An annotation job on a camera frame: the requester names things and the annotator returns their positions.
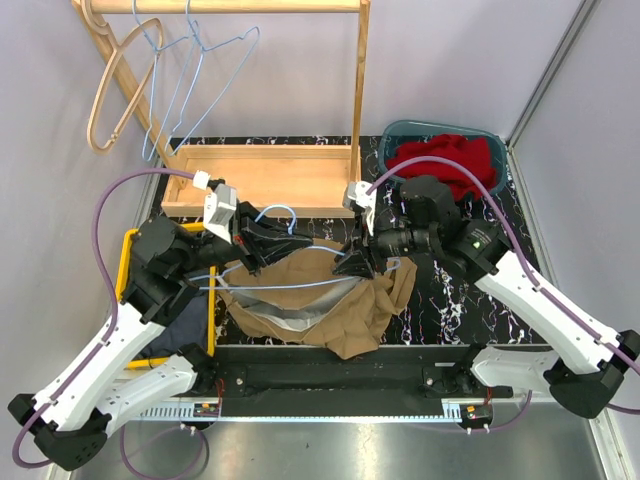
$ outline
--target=teal plastic bin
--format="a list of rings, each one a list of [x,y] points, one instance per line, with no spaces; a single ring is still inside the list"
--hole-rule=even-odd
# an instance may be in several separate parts
[[[491,152],[491,166],[497,173],[496,186],[490,190],[491,195],[496,195],[507,184],[507,148],[499,137],[484,130],[475,128],[463,128],[440,123],[418,122],[415,120],[400,120],[389,125],[382,135],[378,149],[378,167],[380,173],[385,173],[387,160],[395,157],[396,148],[407,142],[428,142],[433,137],[442,134],[462,135],[469,140],[479,137],[487,139]],[[405,179],[392,175],[389,181],[396,186],[404,183]]]

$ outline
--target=yellow crate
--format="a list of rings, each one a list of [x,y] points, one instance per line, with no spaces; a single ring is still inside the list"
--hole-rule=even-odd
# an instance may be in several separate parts
[[[188,232],[201,232],[204,230],[202,223],[185,223],[181,225]],[[127,286],[127,280],[129,277],[129,261],[131,260],[131,245],[133,244],[133,236],[138,232],[137,228],[129,230],[122,242],[122,253],[120,255],[120,266],[118,267],[118,280],[116,281],[116,296],[118,301],[122,298],[125,287]],[[216,274],[216,269],[211,267],[211,275]],[[215,279],[212,277],[209,280],[209,286],[214,287],[216,284]],[[209,306],[208,306],[208,326],[207,326],[207,353],[213,356],[216,345],[216,326],[215,326],[215,309],[216,309],[216,294],[215,290],[211,288],[209,290]],[[134,370],[140,368],[152,368],[162,365],[168,360],[167,357],[150,358],[146,360],[134,360],[129,362],[127,368]]]

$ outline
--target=black and white marble surface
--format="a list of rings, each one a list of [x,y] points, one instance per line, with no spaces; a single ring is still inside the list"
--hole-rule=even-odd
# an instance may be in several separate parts
[[[271,137],[271,138],[194,138],[192,144],[348,144],[349,137]],[[380,137],[362,137],[362,178],[373,181],[379,174],[377,163]],[[166,179],[158,186],[152,215],[161,214],[160,201]],[[382,222],[394,222],[396,195],[389,185],[380,187],[378,198]],[[529,262],[537,268],[535,253],[527,225],[520,208],[511,175],[504,190],[495,197]],[[493,220],[494,214],[485,201],[467,202],[465,215]],[[180,219],[183,222],[194,219]],[[314,237],[344,242],[353,228],[348,219],[313,218],[299,220],[299,228],[307,229]],[[383,337],[386,344],[428,345],[480,343],[542,343],[542,339],[490,295],[475,286],[450,277],[437,262],[427,255],[412,257],[418,265],[418,275],[407,308],[391,319]],[[216,305],[218,344],[281,344],[271,338],[250,338],[244,335],[226,312],[224,303]]]

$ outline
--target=brown cloth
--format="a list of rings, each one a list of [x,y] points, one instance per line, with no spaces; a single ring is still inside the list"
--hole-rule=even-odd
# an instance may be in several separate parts
[[[341,245],[327,240],[316,240],[340,250]],[[299,250],[275,265],[262,269],[259,276],[250,275],[239,268],[229,272],[225,280],[229,285],[294,285],[332,278],[334,255],[322,250]],[[407,306],[416,280],[416,265],[403,258],[398,269],[378,275],[374,280],[362,280],[342,298],[337,299],[329,312],[316,325],[304,331],[291,331],[271,320],[243,308],[238,297],[230,291],[217,293],[227,305],[227,311],[242,331],[250,337],[270,336],[287,343],[301,343],[326,347],[341,358],[350,358],[376,350],[392,315]],[[262,302],[285,310],[304,309],[313,302],[330,295],[332,289],[347,282],[310,288],[247,291]]]

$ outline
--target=shiny floor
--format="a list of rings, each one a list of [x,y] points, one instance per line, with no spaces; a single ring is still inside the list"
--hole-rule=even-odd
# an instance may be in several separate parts
[[[513,416],[513,404],[496,405],[495,424]],[[171,477],[192,461],[196,439],[176,431],[135,454],[167,424],[130,423],[126,446],[132,464],[154,477]],[[204,458],[186,478],[363,480],[580,480],[604,479],[586,420],[555,404],[534,404],[513,429],[468,437],[450,425],[220,423],[205,433]],[[135,478],[119,460],[114,436],[75,480]]]

